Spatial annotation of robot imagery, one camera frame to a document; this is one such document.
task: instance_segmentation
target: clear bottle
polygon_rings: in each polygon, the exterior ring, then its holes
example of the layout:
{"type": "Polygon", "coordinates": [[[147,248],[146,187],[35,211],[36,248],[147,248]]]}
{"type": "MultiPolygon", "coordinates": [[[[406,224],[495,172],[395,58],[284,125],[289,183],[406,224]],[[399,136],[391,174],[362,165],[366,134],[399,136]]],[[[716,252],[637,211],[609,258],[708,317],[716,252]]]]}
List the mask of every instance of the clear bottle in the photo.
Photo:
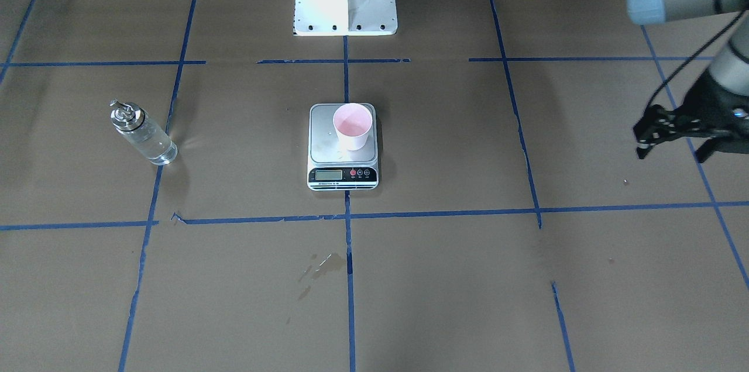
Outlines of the clear bottle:
{"type": "Polygon", "coordinates": [[[120,103],[117,99],[109,103],[115,108],[110,118],[112,124],[136,150],[157,165],[169,164],[177,157],[177,145],[171,142],[161,127],[148,113],[135,103],[120,103]]]}

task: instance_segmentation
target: digital scale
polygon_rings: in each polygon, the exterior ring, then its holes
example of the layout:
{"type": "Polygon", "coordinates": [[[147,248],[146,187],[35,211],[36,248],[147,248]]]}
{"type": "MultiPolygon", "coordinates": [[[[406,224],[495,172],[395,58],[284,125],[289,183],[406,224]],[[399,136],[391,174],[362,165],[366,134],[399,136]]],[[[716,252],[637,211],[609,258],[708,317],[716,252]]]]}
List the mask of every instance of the digital scale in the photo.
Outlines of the digital scale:
{"type": "Polygon", "coordinates": [[[364,147],[355,151],[341,148],[332,116],[343,103],[321,103],[310,109],[310,140],[307,153],[307,186],[313,191],[373,189],[380,183],[377,156],[377,117],[372,112],[372,128],[364,147]]]}

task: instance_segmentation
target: bottle cap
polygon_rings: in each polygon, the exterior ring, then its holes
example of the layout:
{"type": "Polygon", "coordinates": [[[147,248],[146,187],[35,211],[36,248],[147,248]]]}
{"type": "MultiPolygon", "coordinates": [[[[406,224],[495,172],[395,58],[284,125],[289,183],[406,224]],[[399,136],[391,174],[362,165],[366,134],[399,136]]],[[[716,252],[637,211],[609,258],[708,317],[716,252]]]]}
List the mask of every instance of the bottle cap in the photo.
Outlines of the bottle cap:
{"type": "Polygon", "coordinates": [[[109,105],[115,108],[109,118],[117,129],[134,130],[143,124],[145,111],[139,105],[131,102],[123,104],[117,99],[112,100],[109,105]]]}

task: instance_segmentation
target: pink cup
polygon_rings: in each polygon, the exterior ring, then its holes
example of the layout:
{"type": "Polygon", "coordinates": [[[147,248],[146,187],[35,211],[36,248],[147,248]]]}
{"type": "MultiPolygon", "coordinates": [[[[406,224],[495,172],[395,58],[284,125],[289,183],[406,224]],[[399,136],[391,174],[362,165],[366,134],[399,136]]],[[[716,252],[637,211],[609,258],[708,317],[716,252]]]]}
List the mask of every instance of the pink cup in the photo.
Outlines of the pink cup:
{"type": "Polygon", "coordinates": [[[372,129],[372,112],[359,103],[347,103],[335,111],[332,125],[345,150],[359,150],[367,142],[372,129]]]}

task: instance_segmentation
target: scale display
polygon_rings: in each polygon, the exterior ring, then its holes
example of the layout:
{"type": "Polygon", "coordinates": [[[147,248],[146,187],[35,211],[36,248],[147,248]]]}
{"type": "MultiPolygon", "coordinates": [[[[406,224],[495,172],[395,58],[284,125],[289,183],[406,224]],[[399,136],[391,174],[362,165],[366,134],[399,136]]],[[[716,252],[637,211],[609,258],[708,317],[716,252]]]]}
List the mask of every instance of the scale display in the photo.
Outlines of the scale display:
{"type": "Polygon", "coordinates": [[[339,145],[332,124],[335,110],[342,105],[323,103],[310,109],[307,186],[313,191],[372,189],[380,183],[375,108],[362,103],[372,112],[373,127],[364,147],[348,151],[339,145]]]}

